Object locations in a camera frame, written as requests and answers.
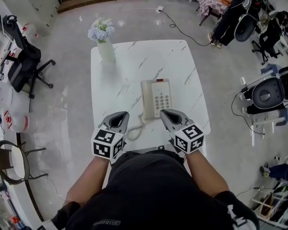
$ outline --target person's arm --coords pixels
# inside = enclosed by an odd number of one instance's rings
[[[224,178],[212,167],[200,151],[186,155],[193,180],[199,189],[211,197],[229,191]]]
[[[69,202],[77,202],[81,206],[85,205],[93,195],[101,190],[108,164],[109,160],[94,157],[80,178],[68,191],[63,205]]]

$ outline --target black office chair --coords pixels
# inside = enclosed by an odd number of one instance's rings
[[[273,19],[269,22],[267,31],[260,35],[259,38],[259,44],[255,41],[252,41],[252,44],[256,44],[258,47],[257,50],[253,49],[252,52],[260,52],[263,56],[263,63],[264,65],[266,62],[268,62],[268,55],[266,52],[274,58],[277,58],[278,55],[284,56],[279,50],[276,52],[274,50],[274,45],[280,40],[280,37],[282,35],[282,31],[279,27],[279,25],[276,22],[276,19]]]
[[[29,97],[31,99],[34,99],[34,95],[32,94],[32,92],[36,79],[42,81],[49,88],[52,89],[53,84],[47,83],[40,76],[43,75],[42,70],[45,69],[47,65],[49,65],[50,63],[55,65],[56,62],[51,59],[41,67],[37,68],[37,65],[39,64],[41,59],[41,52],[38,48],[31,45],[27,41],[25,36],[22,36],[22,33],[17,25],[16,16],[6,15],[3,18],[3,27],[4,30],[14,38],[17,46],[22,49],[17,58],[9,56],[10,51],[6,51],[1,61],[1,64],[3,64],[6,59],[14,62],[9,70],[8,78],[16,92],[20,92],[23,89],[24,85],[26,83],[29,83]]]

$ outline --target marble table top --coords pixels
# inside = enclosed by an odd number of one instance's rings
[[[94,124],[105,116],[127,111],[128,127],[139,124],[143,112],[141,81],[167,78],[172,109],[184,112],[210,133],[209,117],[201,82],[188,44],[184,40],[151,40],[113,44],[116,66],[103,66],[98,48],[91,51],[91,86]],[[136,141],[128,141],[125,151],[169,144],[169,132],[161,119],[146,124]]]

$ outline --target floor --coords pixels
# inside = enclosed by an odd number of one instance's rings
[[[199,27],[201,17],[195,11],[197,2],[188,0],[124,0],[94,4],[58,16],[51,35],[40,43],[42,59],[53,59],[55,66],[45,71],[47,81],[53,89],[38,82],[35,99],[31,102],[33,118],[38,123],[34,135],[25,134],[26,149],[46,147],[46,151],[33,153],[29,161],[34,175],[49,174],[30,181],[37,205],[45,219],[52,218],[62,206],[64,197],[72,184],[92,160],[91,135],[94,120],[91,100],[90,51],[96,44],[87,38],[87,30],[95,15],[112,18],[116,32],[112,43],[154,40],[183,39],[188,42],[203,87],[211,133],[206,137],[206,156],[221,173],[233,193],[238,194],[254,186],[271,186],[274,182],[263,179],[258,168],[275,155],[288,154],[288,125],[266,126],[264,139],[255,135],[241,117],[231,112],[231,102],[241,90],[240,78],[251,81],[260,76],[261,58],[252,53],[250,41],[233,41],[228,47],[198,46],[171,28],[171,21],[152,9],[164,6],[164,11],[180,29],[207,44],[207,34],[213,30],[217,20],[208,18]],[[288,58],[272,59],[270,62],[288,65]],[[234,102],[234,110],[240,114],[242,103]],[[253,192],[239,196],[247,203]]]

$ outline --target white flowers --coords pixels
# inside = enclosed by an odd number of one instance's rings
[[[88,30],[87,36],[92,41],[104,43],[107,37],[115,31],[111,19],[97,18]]]

